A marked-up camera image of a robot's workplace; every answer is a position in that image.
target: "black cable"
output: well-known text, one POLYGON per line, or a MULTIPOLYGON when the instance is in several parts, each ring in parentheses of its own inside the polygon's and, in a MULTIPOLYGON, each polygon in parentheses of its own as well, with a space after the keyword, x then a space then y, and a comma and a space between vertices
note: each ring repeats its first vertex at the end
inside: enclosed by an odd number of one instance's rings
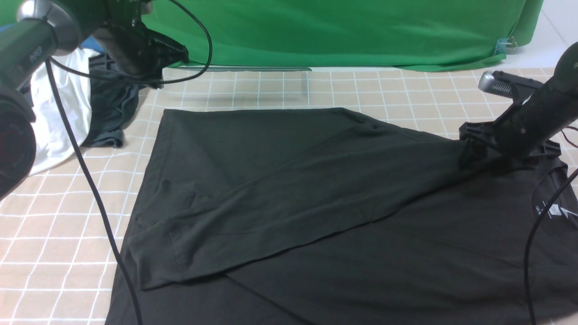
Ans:
MULTIPOLYGON (((566 128, 570 129, 570 130, 578 131, 578 128, 575 128, 575 127, 568 126, 566 128)), ((571 146, 573 146, 574 148, 578 148, 578 145, 576 145, 574 142, 572 142, 572 141, 570 141, 570 139, 568 139, 568 137, 566 136, 566 133, 564 133, 564 130, 562 130, 562 135, 564 136, 564 139, 566 139, 566 141, 568 143, 570 143, 571 146)))
POLYGON ((548 200, 548 203, 540 213, 540 216, 538 216, 538 219, 536 219, 536 222, 534 223, 534 226, 530 231, 530 235, 528 236, 528 241, 526 242, 526 247, 524 249, 524 291, 526 292, 526 299, 528 301, 528 310, 530 312, 530 321, 532 325, 536 325, 536 315, 534 314, 534 305, 532 303, 532 296, 530 294, 530 278, 529 278, 529 259, 532 241, 534 239, 534 236, 536 235, 540 223, 542 222, 542 220, 544 220, 545 216, 548 214, 548 211, 550 210, 552 205, 554 205, 554 202, 556 202, 558 197, 560 197, 560 194, 562 194, 562 192, 572 183, 572 181, 576 178, 576 176, 578 176, 578 169, 575 170, 570 175, 570 177, 568 177, 566 182, 564 182, 564 184, 562 184, 562 186, 559 187, 558 190, 556 190, 556 192, 554 192, 554 195, 552 195, 552 197, 548 200))
POLYGON ((182 79, 176 79, 176 80, 140 80, 140 79, 130 78, 129 76, 127 76, 124 80, 120 80, 120 79, 111 79, 111 78, 106 78, 106 77, 102 77, 102 76, 96 76, 94 74, 80 72, 80 71, 71 69, 64 64, 61 64, 60 62, 56 61, 53 58, 50 58, 50 61, 55 66, 59 67, 60 69, 67 71, 69 73, 72 73, 74 75, 78 75, 78 76, 86 77, 86 78, 90 78, 90 79, 95 79, 95 80, 106 81, 106 82, 114 82, 114 83, 135 83, 135 84, 144 84, 144 85, 147 85, 147 84, 174 84, 174 83, 181 83, 181 82, 193 80, 193 79, 196 79, 196 78, 202 76, 207 70, 209 70, 209 68, 211 66, 211 62, 213 61, 213 39, 209 35, 209 31, 207 30, 205 25, 203 25, 203 23, 192 12, 190 12, 190 10, 185 8, 185 6, 183 6, 177 0, 169 0, 169 1, 174 3, 177 7, 179 7, 182 11, 184 11, 187 15, 189 15, 189 17, 191 17, 199 25, 199 27, 205 33, 205 36, 207 37, 207 41, 209 42, 209 57, 207 59, 207 63, 197 74, 190 76, 190 77, 186 77, 186 78, 182 78, 182 79))
POLYGON ((52 88, 52 93, 54 94, 54 99, 56 101, 56 106, 58 107, 58 112, 60 113, 60 117, 62 118, 62 122, 64 123, 64 128, 66 129, 66 133, 68 134, 68 138, 71 140, 72 147, 74 148, 74 152, 76 154, 76 158, 80 164, 80 168, 86 177, 86 181, 92 190, 92 194, 94 195, 94 199, 97 202, 98 209, 101 211, 102 221, 105 225, 106 235, 108 236, 110 247, 112 248, 112 252, 114 254, 114 259, 116 263, 118 263, 118 267, 120 268, 121 272, 123 273, 124 279, 126 280, 128 291, 131 293, 132 303, 135 307, 136 313, 136 323, 138 325, 143 324, 142 314, 140 312, 140 305, 138 299, 136 297, 136 290, 135 285, 132 283, 126 265, 124 264, 120 253, 118 251, 118 247, 116 246, 116 242, 114 241, 114 233, 112 232, 112 228, 110 226, 110 221, 108 216, 106 215, 106 210, 104 203, 102 202, 102 198, 98 192, 97 186, 95 185, 92 176, 90 175, 90 171, 88 167, 86 167, 86 163, 84 162, 84 158, 82 157, 82 153, 80 152, 80 148, 76 143, 76 138, 74 133, 72 132, 72 128, 68 118, 66 116, 66 112, 64 111, 64 106, 62 105, 62 99, 60 98, 60 94, 58 93, 58 87, 56 85, 56 80, 54 79, 54 72, 52 70, 52 66, 50 64, 50 60, 46 60, 46 70, 48 71, 48 80, 50 81, 50 87, 52 88))

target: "green backdrop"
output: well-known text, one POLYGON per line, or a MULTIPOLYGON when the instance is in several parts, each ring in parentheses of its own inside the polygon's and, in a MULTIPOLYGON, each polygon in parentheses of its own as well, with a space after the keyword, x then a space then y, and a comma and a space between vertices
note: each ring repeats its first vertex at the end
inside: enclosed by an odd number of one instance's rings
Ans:
MULTIPOLYGON (((20 1, 5 0, 0 25, 20 1)), ((207 26, 215 65, 398 66, 421 71, 498 63, 498 39, 530 42, 543 0, 181 0, 207 26)), ((154 3, 147 26, 203 63, 207 43, 186 14, 154 3)))

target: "black t-shirt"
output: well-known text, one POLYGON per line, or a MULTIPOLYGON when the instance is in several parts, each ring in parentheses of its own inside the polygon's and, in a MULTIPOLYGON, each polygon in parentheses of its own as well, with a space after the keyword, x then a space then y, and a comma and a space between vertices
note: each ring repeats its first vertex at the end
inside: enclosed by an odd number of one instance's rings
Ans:
MULTIPOLYGON (((123 244, 145 323, 527 320, 525 239, 565 166, 459 169, 463 146, 344 109, 166 111, 123 244)), ((539 317, 578 310, 577 207, 536 236, 539 317)))

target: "beige checkered mat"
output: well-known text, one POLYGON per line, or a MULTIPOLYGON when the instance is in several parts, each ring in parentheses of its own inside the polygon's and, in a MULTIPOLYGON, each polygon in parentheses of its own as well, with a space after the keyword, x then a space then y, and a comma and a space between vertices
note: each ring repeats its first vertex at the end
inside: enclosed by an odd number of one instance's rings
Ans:
MULTIPOLYGON (((508 72, 540 81, 553 73, 508 72)), ((88 149, 84 156, 120 246, 166 108, 206 112, 346 107, 455 139, 463 122, 493 120, 509 105, 508 99, 477 89, 482 73, 207 73, 141 93, 142 106, 125 132, 126 146, 88 149)), ((165 71, 167 79, 187 75, 192 72, 165 71)), ((578 134, 569 135, 578 142, 578 134)), ((562 140, 562 159, 574 170, 578 150, 559 136, 554 140, 562 140)), ((115 268, 101 216, 74 158, 28 178, 0 202, 0 325, 103 324, 115 268)))

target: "white floor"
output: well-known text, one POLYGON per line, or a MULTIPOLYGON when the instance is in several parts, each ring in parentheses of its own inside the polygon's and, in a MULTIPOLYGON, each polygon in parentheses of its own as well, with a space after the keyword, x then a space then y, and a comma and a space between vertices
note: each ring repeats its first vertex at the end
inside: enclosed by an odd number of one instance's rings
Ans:
POLYGON ((578 1, 544 0, 532 42, 509 53, 500 68, 553 68, 578 42, 578 1))

